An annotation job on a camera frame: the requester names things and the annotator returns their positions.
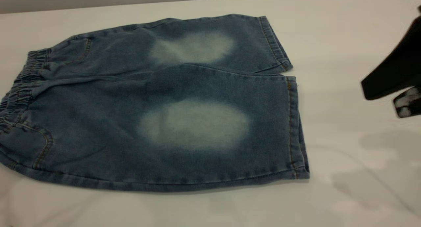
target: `faded white patch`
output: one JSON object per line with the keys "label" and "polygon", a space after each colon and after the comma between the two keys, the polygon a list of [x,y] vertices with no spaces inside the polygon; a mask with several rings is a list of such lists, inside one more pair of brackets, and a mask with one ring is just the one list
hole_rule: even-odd
{"label": "faded white patch", "polygon": [[140,133],[159,146],[229,149],[248,134],[248,116],[227,104],[187,99],[147,112]]}
{"label": "faded white patch", "polygon": [[175,40],[157,40],[149,56],[158,64],[211,63],[233,48],[234,40],[220,32],[195,32]]}

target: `blue denim shorts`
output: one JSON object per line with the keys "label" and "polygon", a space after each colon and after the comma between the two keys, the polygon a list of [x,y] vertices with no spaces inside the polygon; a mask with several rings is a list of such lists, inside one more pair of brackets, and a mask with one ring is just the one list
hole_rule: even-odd
{"label": "blue denim shorts", "polygon": [[31,51],[0,162],[84,188],[194,191],[310,177],[292,65],[266,17],[164,19]]}

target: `white surface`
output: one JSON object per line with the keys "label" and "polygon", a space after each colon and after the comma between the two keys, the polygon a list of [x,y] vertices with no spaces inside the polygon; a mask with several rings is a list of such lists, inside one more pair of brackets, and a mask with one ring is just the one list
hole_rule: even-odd
{"label": "white surface", "polygon": [[83,32],[165,17],[266,15],[295,68],[308,183],[182,194],[98,191],[0,166],[0,225],[419,227],[421,116],[363,98],[360,80],[394,48],[419,0],[201,0],[0,15],[0,92],[29,50]]}

